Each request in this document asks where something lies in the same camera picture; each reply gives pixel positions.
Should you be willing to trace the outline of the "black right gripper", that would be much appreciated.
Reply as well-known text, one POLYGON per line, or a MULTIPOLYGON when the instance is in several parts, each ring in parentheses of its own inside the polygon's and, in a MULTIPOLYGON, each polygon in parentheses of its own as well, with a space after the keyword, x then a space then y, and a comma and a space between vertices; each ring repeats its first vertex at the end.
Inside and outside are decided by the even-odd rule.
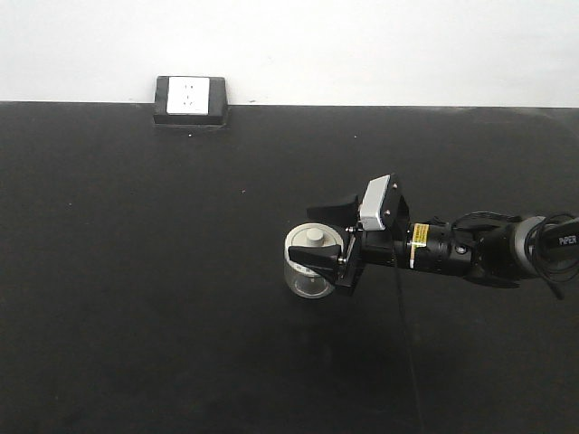
MULTIPOLYGON (((359 199, 350 194, 338 201, 311 206, 306 214, 313 222, 322 224, 357 224, 359 199)), ((339 295, 352 296, 366 265, 409 268, 408 218, 395 219, 384 231, 363 231, 361 224, 340 232, 345 248, 291 246, 289 259, 335 286, 339 295)))

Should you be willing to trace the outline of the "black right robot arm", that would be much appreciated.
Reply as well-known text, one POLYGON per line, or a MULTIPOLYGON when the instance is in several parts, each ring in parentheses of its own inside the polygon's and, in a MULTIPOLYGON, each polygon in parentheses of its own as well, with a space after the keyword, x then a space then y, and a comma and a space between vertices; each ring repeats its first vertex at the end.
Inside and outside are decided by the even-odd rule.
POLYGON ((308 269, 338 292, 352 294, 369 264, 463 278, 491 288, 543 280, 558 299, 578 278, 578 218, 567 212, 512 216, 470 212, 454 222, 411 222, 402 195, 311 207, 315 229, 337 240, 290 241, 289 263, 308 269))

